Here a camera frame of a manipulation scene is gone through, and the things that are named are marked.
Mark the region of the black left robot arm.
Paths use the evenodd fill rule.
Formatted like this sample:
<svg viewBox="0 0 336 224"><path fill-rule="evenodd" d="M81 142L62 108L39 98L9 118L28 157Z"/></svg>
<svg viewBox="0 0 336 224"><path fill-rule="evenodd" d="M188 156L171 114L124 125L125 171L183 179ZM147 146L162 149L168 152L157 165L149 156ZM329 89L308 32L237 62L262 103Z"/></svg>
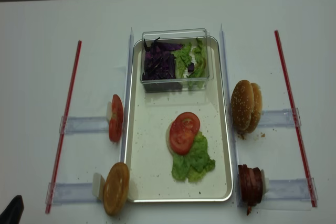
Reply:
<svg viewBox="0 0 336 224"><path fill-rule="evenodd" d="M17 195L1 213L0 224L19 224L23 211L23 198L21 195Z"/></svg>

